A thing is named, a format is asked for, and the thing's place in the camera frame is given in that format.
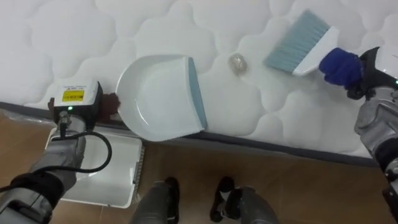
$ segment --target white plastic tray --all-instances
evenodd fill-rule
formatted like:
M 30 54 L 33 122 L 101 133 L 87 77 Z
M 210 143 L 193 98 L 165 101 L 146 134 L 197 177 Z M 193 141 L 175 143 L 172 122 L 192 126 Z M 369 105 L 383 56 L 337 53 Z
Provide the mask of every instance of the white plastic tray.
M 62 200 L 128 208 L 136 187 L 137 180 L 134 179 L 139 177 L 138 172 L 140 172 L 139 167 L 142 162 L 140 161 L 141 140 L 110 133 L 101 134 L 107 137 L 112 145 L 111 162 L 97 173 L 77 173 L 77 183 L 66 192 Z M 86 136 L 85 158 L 81 167 L 84 169 L 98 167 L 104 162 L 106 155 L 106 146 L 101 139 Z
M 137 59 L 121 75 L 116 94 L 126 126 L 150 141 L 164 141 L 206 128 L 195 65 L 183 55 Z

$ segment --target brush bristles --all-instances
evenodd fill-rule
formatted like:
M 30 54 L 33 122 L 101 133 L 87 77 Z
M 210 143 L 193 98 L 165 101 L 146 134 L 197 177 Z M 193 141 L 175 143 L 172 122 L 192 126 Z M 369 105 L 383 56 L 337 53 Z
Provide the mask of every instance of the brush bristles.
M 292 73 L 329 28 L 314 13 L 304 11 L 265 59 L 265 65 Z

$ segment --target yellow label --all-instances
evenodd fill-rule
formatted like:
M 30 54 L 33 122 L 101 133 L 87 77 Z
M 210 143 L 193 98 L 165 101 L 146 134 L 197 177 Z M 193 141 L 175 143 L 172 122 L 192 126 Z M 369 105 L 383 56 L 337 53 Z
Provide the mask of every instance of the yellow label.
M 63 92 L 62 102 L 83 101 L 84 90 L 67 90 Z

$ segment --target mattress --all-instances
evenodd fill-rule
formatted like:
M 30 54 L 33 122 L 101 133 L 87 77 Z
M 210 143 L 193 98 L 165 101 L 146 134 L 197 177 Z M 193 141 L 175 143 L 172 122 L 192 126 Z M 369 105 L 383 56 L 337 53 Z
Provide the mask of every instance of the mattress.
M 197 67 L 207 132 L 369 157 L 353 131 L 362 101 L 321 73 L 293 77 L 262 64 L 308 8 L 340 29 L 346 50 L 398 46 L 395 0 L 2 0 L 0 101 L 45 109 L 71 77 L 114 92 L 135 59 L 184 54 Z M 248 64 L 241 76 L 228 65 L 235 53 Z

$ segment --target blue glove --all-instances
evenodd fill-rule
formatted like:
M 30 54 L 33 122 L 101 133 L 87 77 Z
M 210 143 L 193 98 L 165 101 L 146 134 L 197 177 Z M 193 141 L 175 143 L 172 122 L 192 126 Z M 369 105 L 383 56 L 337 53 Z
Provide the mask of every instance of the blue glove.
M 326 82 L 348 89 L 361 81 L 363 65 L 356 54 L 335 48 L 321 61 L 319 70 L 325 74 Z

